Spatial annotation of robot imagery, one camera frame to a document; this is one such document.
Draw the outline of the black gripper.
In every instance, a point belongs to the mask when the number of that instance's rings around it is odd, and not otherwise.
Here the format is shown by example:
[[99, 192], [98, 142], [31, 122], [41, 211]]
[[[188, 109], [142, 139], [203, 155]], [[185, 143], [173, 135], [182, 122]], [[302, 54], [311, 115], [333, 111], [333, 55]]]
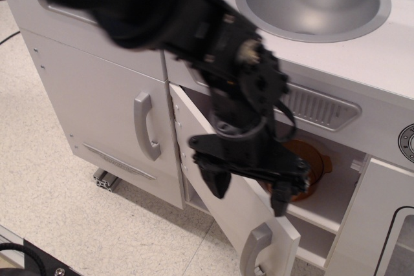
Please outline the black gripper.
[[195, 151], [193, 160], [215, 197], [224, 198], [232, 175], [267, 182], [272, 185], [270, 203], [275, 217], [285, 215], [292, 197], [292, 184], [278, 182], [276, 169], [269, 162], [280, 144], [264, 122], [243, 134], [219, 122], [215, 134], [192, 136], [188, 140]]

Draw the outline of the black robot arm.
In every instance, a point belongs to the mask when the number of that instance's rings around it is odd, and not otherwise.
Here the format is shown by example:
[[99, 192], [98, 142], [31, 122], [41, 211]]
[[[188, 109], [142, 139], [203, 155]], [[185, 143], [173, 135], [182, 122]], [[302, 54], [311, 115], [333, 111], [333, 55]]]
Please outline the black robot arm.
[[308, 190], [309, 164], [278, 137], [274, 109], [288, 76], [267, 50], [255, 24], [223, 0], [52, 0], [89, 12], [123, 48], [166, 50], [187, 61], [206, 82], [213, 104], [213, 134], [193, 136], [189, 146], [201, 176], [222, 198], [232, 175], [271, 186], [270, 203], [281, 217], [293, 196]]

